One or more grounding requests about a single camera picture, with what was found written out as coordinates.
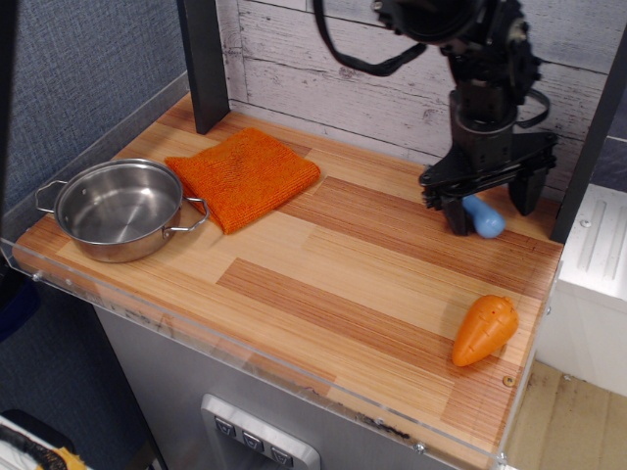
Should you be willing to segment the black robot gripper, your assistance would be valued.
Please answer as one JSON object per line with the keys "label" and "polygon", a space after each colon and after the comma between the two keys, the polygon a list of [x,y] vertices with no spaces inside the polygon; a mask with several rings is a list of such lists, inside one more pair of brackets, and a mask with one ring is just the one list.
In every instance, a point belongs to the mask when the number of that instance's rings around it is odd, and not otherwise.
{"label": "black robot gripper", "polygon": [[530,127],[543,115],[517,120],[517,107],[500,121],[472,119],[459,91],[450,94],[452,147],[449,153],[419,177],[426,207],[442,209],[455,235],[467,236],[470,219],[462,198],[506,184],[511,202],[521,215],[538,204],[548,173],[555,167],[552,132],[515,133],[515,126]]}

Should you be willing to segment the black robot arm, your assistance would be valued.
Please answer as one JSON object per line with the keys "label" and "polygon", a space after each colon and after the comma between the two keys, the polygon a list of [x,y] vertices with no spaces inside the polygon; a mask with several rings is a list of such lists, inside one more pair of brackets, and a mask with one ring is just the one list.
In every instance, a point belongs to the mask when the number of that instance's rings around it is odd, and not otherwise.
{"label": "black robot arm", "polygon": [[470,226],[462,201],[485,190],[505,184],[518,212],[531,213],[555,166],[557,137],[532,129],[547,112],[518,117],[527,98],[550,105],[533,87],[542,62],[532,52],[520,3],[382,1],[373,9],[395,33],[438,47],[455,83],[451,149],[419,177],[425,206],[443,212],[462,236]]}

